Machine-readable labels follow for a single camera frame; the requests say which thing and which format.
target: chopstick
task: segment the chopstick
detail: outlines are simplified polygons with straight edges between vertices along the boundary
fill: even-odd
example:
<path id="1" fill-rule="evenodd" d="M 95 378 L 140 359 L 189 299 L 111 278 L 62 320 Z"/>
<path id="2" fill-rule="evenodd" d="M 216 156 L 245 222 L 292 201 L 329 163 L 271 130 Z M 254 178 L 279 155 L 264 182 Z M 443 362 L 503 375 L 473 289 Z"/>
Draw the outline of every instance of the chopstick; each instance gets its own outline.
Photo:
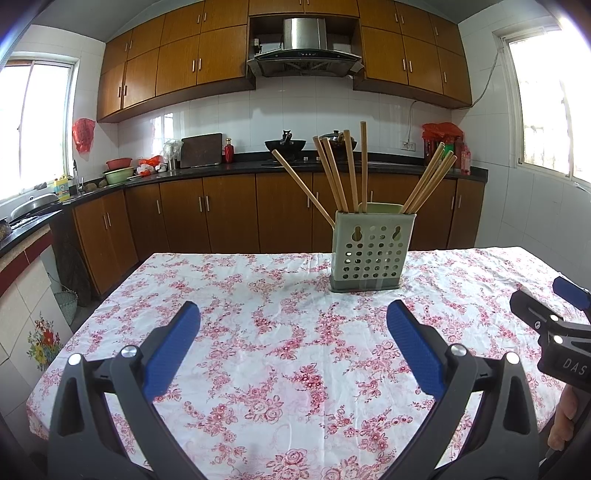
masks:
<path id="1" fill-rule="evenodd" d="M 281 154 L 277 150 L 273 150 L 271 153 L 273 153 L 273 156 L 277 160 L 279 160 L 279 163 L 281 163 L 281 165 L 283 165 L 283 167 L 287 170 L 287 173 L 291 175 L 291 178 L 293 178 L 295 180 L 295 182 L 300 186 L 300 188 L 302 190 L 304 190 L 304 193 L 308 196 L 308 198 L 312 201 L 312 203 L 314 205 L 316 205 L 316 208 L 318 208 L 318 210 L 320 211 L 320 213 L 322 214 L 322 216 L 324 218 L 326 218 L 326 221 L 334 229 L 335 228 L 335 222 L 334 222 L 334 220 L 330 217 L 330 215 L 326 212 L 326 210 L 324 209 L 324 207 L 320 204 L 320 202 L 312 194 L 312 192 L 306 186 L 306 184 L 303 182 L 303 180 L 300 178 L 300 176 L 294 171 L 293 168 L 291 168 L 291 165 L 289 165 L 286 162 L 286 160 L 281 156 Z"/>
<path id="2" fill-rule="evenodd" d="M 357 178 L 355 177 L 355 161 L 353 160 L 353 145 L 351 132 L 343 130 L 345 148 L 347 149 L 347 163 L 349 164 L 349 180 L 351 181 L 351 196 L 353 197 L 353 211 L 359 213 L 359 197 L 357 196 Z"/>
<path id="3" fill-rule="evenodd" d="M 336 209 L 340 212 L 343 209 L 343 207 L 340 204 L 339 193 L 336 190 L 335 178 L 333 177 L 333 174 L 330 171 L 329 161 L 326 159 L 326 154 L 324 153 L 324 148 L 320 143 L 320 139 L 318 137 L 314 137 L 313 140 L 314 145 L 316 145 L 316 150 L 318 151 L 320 162 L 322 163 L 322 167 L 324 168 L 324 173 L 326 173 L 326 178 L 329 181 L 330 191 L 332 192 L 333 197 L 335 199 Z"/>
<path id="4" fill-rule="evenodd" d="M 421 190 L 423 189 L 425 184 L 427 184 L 427 182 L 433 176 L 435 169 L 437 168 L 437 162 L 439 161 L 439 158 L 441 158 L 441 154 L 443 153 L 443 148 L 445 148 L 445 144 L 443 142 L 441 142 L 439 144 L 439 146 L 437 147 L 437 149 L 435 150 L 435 153 L 431 157 L 431 161 L 429 162 L 429 165 L 425 169 L 425 172 L 423 173 L 423 175 L 419 179 L 417 185 L 413 189 L 413 192 L 409 195 L 407 201 L 404 202 L 404 206 L 402 207 L 402 210 L 400 210 L 400 213 L 408 213 L 409 207 L 415 201 L 416 197 L 421 192 Z"/>
<path id="5" fill-rule="evenodd" d="M 419 208 L 423 206 L 423 203 L 425 203 L 427 199 L 431 196 L 431 194 L 435 191 L 437 186 L 443 180 L 443 177 L 447 174 L 447 172 L 456 160 L 457 157 L 453 154 L 452 151 L 447 152 L 447 155 L 443 159 L 443 162 L 441 162 L 441 164 L 439 165 L 439 167 L 433 174 L 433 177 L 431 177 L 431 180 L 429 180 L 425 188 L 421 191 L 419 195 L 417 195 L 415 201 L 412 203 L 407 213 L 412 215 L 418 212 Z"/>
<path id="6" fill-rule="evenodd" d="M 368 212 L 368 124 L 361 122 L 361 212 Z"/>
<path id="7" fill-rule="evenodd" d="M 329 139 L 323 138 L 322 144 L 324 145 L 324 150 L 326 151 L 326 157 L 328 158 L 330 169 L 333 172 L 333 177 L 335 179 L 336 190 L 339 193 L 342 211 L 345 213 L 349 213 L 349 208 L 347 207 L 347 199 L 345 198 L 345 191 L 343 190 L 343 184 L 340 181 L 339 171 L 336 168 L 335 156 L 332 153 L 332 148 L 330 147 Z"/>

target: blue gripper pad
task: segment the blue gripper pad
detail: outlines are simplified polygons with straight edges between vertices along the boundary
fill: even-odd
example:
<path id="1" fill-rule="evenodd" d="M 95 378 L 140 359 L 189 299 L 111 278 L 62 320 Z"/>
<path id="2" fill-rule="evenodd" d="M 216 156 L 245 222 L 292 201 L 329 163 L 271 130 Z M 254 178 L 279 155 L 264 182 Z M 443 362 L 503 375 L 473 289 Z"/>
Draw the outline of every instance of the blue gripper pad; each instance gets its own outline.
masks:
<path id="1" fill-rule="evenodd" d="M 564 277 L 556 277 L 552 283 L 552 289 L 559 297 L 579 310 L 587 310 L 591 307 L 589 294 Z"/>
<path id="2" fill-rule="evenodd" d="M 201 314 L 193 302 L 185 302 L 171 320 L 170 330 L 144 369 L 144 397 L 152 402 L 166 393 L 199 332 Z"/>
<path id="3" fill-rule="evenodd" d="M 400 300 L 388 306 L 386 324 L 418 386 L 436 401 L 441 400 L 446 391 L 443 365 L 419 331 L 421 324 Z"/>

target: hand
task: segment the hand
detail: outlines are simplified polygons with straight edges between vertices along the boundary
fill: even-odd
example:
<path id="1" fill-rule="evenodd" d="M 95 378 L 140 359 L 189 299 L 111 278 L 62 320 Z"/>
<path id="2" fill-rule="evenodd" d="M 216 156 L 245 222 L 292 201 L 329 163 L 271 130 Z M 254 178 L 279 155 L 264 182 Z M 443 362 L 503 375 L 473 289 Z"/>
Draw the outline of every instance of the hand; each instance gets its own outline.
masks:
<path id="1" fill-rule="evenodd" d="M 554 450 L 562 451 L 564 443 L 573 438 L 574 423 L 573 418 L 577 413 L 579 401 L 577 395 L 570 385 L 565 386 L 560 396 L 560 401 L 556 407 L 554 415 L 554 425 L 548 436 L 548 446 Z"/>

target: metal screw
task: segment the metal screw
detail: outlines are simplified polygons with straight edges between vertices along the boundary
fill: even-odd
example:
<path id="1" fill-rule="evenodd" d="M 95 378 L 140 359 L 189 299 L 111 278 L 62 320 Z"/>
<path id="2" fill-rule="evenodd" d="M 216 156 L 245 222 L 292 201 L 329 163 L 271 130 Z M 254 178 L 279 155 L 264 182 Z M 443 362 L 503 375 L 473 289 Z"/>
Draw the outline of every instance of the metal screw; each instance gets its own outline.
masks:
<path id="1" fill-rule="evenodd" d="M 131 358 L 135 356 L 136 353 L 138 353 L 138 348 L 135 345 L 124 346 L 121 349 L 121 356 L 125 358 Z"/>
<path id="2" fill-rule="evenodd" d="M 515 352 L 509 352 L 506 358 L 510 364 L 517 365 L 519 363 L 519 355 Z"/>
<path id="3" fill-rule="evenodd" d="M 82 355 L 79 353 L 70 355 L 70 358 L 68 359 L 70 365 L 78 365 L 80 362 L 82 362 Z"/>
<path id="4" fill-rule="evenodd" d="M 454 345 L 452 345 L 450 350 L 452 352 L 452 355 L 455 355 L 455 356 L 464 356 L 468 353 L 468 350 L 466 350 L 466 347 L 463 345 L 460 345 L 459 343 L 455 343 Z"/>

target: floral tablecloth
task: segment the floral tablecloth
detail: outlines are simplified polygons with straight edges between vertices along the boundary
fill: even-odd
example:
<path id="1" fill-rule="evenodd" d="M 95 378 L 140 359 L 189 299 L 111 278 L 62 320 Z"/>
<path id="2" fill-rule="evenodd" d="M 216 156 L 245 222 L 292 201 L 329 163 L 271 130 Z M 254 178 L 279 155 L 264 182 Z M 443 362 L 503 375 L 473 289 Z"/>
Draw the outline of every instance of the floral tablecloth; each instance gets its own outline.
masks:
<path id="1" fill-rule="evenodd" d="M 94 312 L 35 387 L 31 430 L 47 437 L 66 359 L 114 356 L 166 325 L 186 300 L 202 314 L 156 409 L 209 479 L 375 479 L 434 403 L 390 337 L 387 306 L 403 299 L 419 321 L 473 353 L 517 352 L 538 417 L 562 385 L 541 374 L 536 335 L 509 311 L 524 288 L 571 321 L 584 316 L 552 293 L 557 272 L 521 248 L 410 252 L 399 290 L 329 291 L 330 255 L 155 254 Z M 442 461 L 472 424 L 473 395 Z M 116 400 L 109 405 L 130 458 L 146 464 Z"/>

